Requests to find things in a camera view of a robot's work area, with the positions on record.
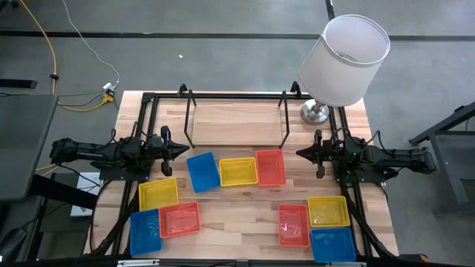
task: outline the plastic basket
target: plastic basket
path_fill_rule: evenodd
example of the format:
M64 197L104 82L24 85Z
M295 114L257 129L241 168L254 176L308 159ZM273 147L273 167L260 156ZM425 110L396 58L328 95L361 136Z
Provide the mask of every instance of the plastic basket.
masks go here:
M178 204L177 179L169 178L139 185L140 211Z
M220 160L221 186L252 185L258 183L255 158Z
M285 185L284 156L282 151L256 153L259 185Z
M309 197L309 218L312 227L350 225L347 201L344 197Z
M188 158L186 164L195 193L201 193L220 186L220 174L217 172L212 152Z
M198 203L183 203L160 209L160 237L176 237L200 229Z
M131 256L143 255L161 250L163 245L159 229L157 209L131 214Z
M317 263L341 263L356 260L353 237L349 228L312 229L313 259Z
M306 205L279 205L279 244L292 247L310 245Z

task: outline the blue basket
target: blue basket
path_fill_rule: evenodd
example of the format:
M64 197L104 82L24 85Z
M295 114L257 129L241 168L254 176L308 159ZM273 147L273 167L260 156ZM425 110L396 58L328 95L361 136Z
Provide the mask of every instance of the blue basket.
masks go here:
M320 228L310 232L313 259L317 263L342 263L356 260L349 228Z
M201 193L221 185L220 174L217 172L212 152L188 158L186 164L195 193Z
M143 255L162 249L158 210L135 212L131 215L131 256Z

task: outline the white lampshade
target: white lampshade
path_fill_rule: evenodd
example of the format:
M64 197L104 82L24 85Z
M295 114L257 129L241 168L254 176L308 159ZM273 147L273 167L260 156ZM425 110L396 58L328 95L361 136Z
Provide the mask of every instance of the white lampshade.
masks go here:
M386 32L359 15L331 20L308 55L298 79L317 101L333 107L360 100L390 50Z

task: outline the lamp base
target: lamp base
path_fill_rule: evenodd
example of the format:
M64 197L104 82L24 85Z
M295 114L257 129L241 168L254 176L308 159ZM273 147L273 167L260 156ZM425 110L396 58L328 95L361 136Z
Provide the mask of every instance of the lamp base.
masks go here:
M302 106L300 115L302 119L310 125L320 125L328 119L328 107L315 101L307 100Z

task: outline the yellow cable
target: yellow cable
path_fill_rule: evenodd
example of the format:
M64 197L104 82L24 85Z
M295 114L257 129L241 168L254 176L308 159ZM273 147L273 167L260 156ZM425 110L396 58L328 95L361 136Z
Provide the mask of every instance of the yellow cable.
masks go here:
M51 167L53 167L53 166L56 166L56 165L54 165L54 164L49 164L48 166L41 167L41 168L37 168L35 171L44 171L44 170L49 169L49 168L51 168Z
M38 22L38 20L36 20L36 17L31 13L30 9L28 8L28 6L23 2L23 0L19 0L20 3L23 5L23 7L26 9L26 11L28 12L28 14L30 14L31 18L35 21L36 23L36 26L38 26L39 30L43 33L43 36L45 37L46 39L46 42L47 42L47 45L50 47L50 50L51 50L51 55L53 56L53 75L56 75L56 54L54 53L54 49L53 49L53 45L51 44L50 42L50 39L48 38L48 36L46 35L45 31L43 30L43 27L40 25L40 23ZM56 80L53 79L53 84L52 84L52 92L53 92L53 95L56 93ZM86 108L86 109L79 109L79 108L69 108L68 106L64 106L64 104L62 104L61 102L58 101L58 105L60 105L62 108L64 109L67 109L69 111L77 111L77 112L88 112L88 111L93 111L93 110L96 110L100 107L102 107L103 105L105 105L106 103L108 103L108 101L105 101L105 96L104 96L104 99L102 100L101 104L95 106L95 107L92 107L92 108Z

